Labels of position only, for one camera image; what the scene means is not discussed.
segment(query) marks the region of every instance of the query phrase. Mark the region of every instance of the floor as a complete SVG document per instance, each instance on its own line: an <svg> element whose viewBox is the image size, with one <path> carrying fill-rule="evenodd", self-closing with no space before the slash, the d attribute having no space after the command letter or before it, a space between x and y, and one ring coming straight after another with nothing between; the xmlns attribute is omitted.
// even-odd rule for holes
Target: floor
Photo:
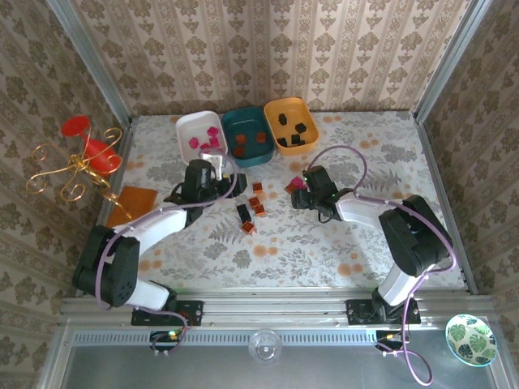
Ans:
<svg viewBox="0 0 519 389"><path fill-rule="evenodd" d="M404 112L314 113L313 118L320 141L312 153L290 158L275 153L266 165L241 169L249 184L262 182L264 187L259 197L268 214L253 220L252 236L240 230L235 209L253 195L249 185L238 198L206 209L190 228L144 253L139 276L176 289L375 287L393 265L384 235L355 223L321 224L315 211L294 210L284 188L295 176L301 177L318 151L349 144L367 158L369 170L360 193L384 199L421 195L443 221L417 129ZM134 120L135 144L123 186L158 190L162 200L183 180L177 120L176 116ZM339 188L353 186L362 174L359 158L341 150L326 154L320 164ZM456 269L433 276L424 288L465 286Z"/></svg>
<svg viewBox="0 0 519 389"><path fill-rule="evenodd" d="M490 366L465 365L449 351L444 331L413 332L412 349L431 365L431 388L497 388ZM412 359L419 377L427 371ZM420 387L403 357L367 347L283 347L274 365L254 361L246 346L181 347L168 357L145 347L74 347L63 389L153 388L366 388Z"/></svg>

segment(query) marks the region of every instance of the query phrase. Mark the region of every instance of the leaf pattern bowl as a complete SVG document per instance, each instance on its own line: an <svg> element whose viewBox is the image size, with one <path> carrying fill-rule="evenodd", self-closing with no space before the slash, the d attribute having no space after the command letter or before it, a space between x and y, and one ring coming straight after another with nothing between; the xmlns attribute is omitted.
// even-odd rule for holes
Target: leaf pattern bowl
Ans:
<svg viewBox="0 0 519 389"><path fill-rule="evenodd" d="M445 328L445 338L453 354L469 366L490 365L497 355L495 336L488 325L470 314L458 314Z"/></svg>

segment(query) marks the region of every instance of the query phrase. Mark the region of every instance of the pink cube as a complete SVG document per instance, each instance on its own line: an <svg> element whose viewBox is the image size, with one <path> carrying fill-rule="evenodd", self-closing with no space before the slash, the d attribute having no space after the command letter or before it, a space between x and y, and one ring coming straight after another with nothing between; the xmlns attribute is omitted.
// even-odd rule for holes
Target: pink cube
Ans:
<svg viewBox="0 0 519 389"><path fill-rule="evenodd" d="M192 149L196 149L200 145L200 142L198 141L198 138L193 137L189 140L189 146Z"/></svg>
<svg viewBox="0 0 519 389"><path fill-rule="evenodd" d="M215 136L218 135L218 129L216 127L210 127L209 130L208 130L208 135L211 138L214 138Z"/></svg>
<svg viewBox="0 0 519 389"><path fill-rule="evenodd" d="M305 186L304 181L299 177L294 177L294 179L291 181L294 185L296 185L297 188L302 189Z"/></svg>
<svg viewBox="0 0 519 389"><path fill-rule="evenodd" d="M209 144L211 144L211 147L220 147L220 141L218 140L218 138L211 138L209 140Z"/></svg>

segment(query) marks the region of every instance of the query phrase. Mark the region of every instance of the teal bowl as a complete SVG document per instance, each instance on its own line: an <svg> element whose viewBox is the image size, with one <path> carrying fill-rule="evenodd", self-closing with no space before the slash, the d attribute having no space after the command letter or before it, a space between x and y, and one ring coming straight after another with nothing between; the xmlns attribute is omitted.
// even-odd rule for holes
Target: teal bowl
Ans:
<svg viewBox="0 0 519 389"><path fill-rule="evenodd" d="M221 126L229 146L229 154L240 168L266 164L272 159L276 146L262 109L246 107L229 111L221 117ZM256 136L261 132L266 135L265 143L256 142ZM237 144L237 135L245 135L244 145ZM244 148L241 158L233 155L233 150L238 146Z"/></svg>
<svg viewBox="0 0 519 389"><path fill-rule="evenodd" d="M497 355L497 343L490 327L471 314L458 314L445 328L445 338L453 354L474 367L490 365Z"/></svg>

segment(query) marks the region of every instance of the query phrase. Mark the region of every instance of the white bowl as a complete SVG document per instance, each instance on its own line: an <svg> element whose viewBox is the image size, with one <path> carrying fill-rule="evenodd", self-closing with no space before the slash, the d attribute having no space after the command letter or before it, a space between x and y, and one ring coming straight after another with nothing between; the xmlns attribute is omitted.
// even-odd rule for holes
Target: white bowl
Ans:
<svg viewBox="0 0 519 389"><path fill-rule="evenodd" d="M220 118L218 114L213 111L200 111L190 113L179 118L175 124L177 131L177 141L180 147L180 156L182 160L189 164L190 160L199 158L200 146L191 148L189 140L196 137L200 145L209 142L208 129L216 127L218 129L218 142L220 149L227 154L227 142L225 141L224 131L221 128Z"/></svg>

